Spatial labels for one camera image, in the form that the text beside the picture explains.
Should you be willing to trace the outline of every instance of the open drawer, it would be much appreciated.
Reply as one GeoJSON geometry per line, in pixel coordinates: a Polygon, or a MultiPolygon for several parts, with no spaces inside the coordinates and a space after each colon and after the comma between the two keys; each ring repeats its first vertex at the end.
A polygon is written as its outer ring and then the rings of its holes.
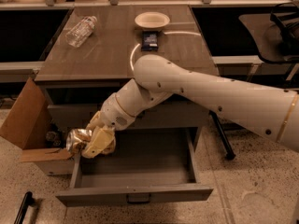
{"type": "Polygon", "coordinates": [[[66,206],[204,201],[188,129],[117,133],[113,154],[76,156],[70,189],[56,197],[66,206]]]}

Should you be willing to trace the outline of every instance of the white bowl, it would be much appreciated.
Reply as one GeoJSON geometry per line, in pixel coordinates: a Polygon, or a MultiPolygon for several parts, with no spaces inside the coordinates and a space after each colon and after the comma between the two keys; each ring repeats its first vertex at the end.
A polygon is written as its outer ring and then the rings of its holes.
{"type": "Polygon", "coordinates": [[[135,23],[144,30],[161,31],[170,19],[160,12],[145,12],[135,18],[135,23]]]}

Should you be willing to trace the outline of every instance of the open cardboard box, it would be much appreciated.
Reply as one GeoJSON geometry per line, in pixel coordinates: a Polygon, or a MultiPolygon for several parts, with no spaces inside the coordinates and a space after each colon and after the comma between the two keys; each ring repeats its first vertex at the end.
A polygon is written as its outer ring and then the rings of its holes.
{"type": "Polygon", "coordinates": [[[46,175],[72,174],[72,155],[65,148],[47,148],[50,123],[47,100],[28,78],[0,128],[0,136],[22,149],[20,161],[34,162],[46,175]]]}

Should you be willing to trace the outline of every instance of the water bottle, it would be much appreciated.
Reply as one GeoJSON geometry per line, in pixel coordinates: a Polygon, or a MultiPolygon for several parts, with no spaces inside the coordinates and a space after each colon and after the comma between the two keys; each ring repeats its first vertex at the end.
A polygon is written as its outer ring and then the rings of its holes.
{"type": "Polygon", "coordinates": [[[83,18],[66,35],[66,42],[75,47],[80,47],[94,30],[97,19],[94,16],[83,18]]]}

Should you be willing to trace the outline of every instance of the speckled floor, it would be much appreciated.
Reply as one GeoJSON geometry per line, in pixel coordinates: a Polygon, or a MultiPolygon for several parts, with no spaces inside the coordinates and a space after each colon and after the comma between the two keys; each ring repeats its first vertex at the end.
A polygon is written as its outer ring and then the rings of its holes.
{"type": "MultiPolygon", "coordinates": [[[[9,109],[0,109],[0,126],[9,109]]],[[[56,198],[70,176],[46,176],[0,137],[0,223],[13,223],[23,195],[36,206],[24,223],[296,223],[299,218],[299,154],[248,131],[227,133],[236,158],[227,161],[212,121],[196,150],[201,182],[214,190],[206,202],[66,208],[56,198]]]]}

